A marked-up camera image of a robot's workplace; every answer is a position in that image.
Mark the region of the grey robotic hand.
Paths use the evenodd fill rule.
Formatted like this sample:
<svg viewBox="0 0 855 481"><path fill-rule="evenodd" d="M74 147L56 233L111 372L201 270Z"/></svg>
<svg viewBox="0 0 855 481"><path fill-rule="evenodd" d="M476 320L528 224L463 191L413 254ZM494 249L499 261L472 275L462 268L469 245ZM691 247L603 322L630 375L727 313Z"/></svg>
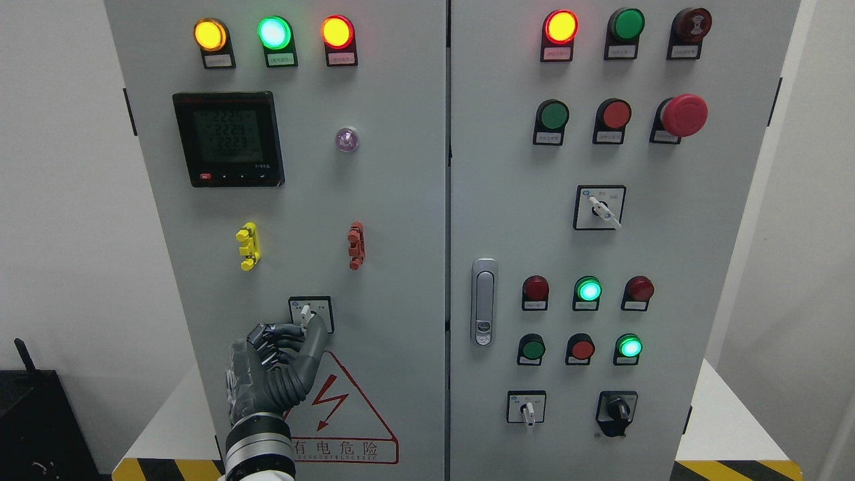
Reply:
<svg viewBox="0 0 855 481"><path fill-rule="evenodd" d="M311 392L329 331L310 310L298 323L260 323L233 342L226 368L232 426L256 413L284 414Z"/></svg>

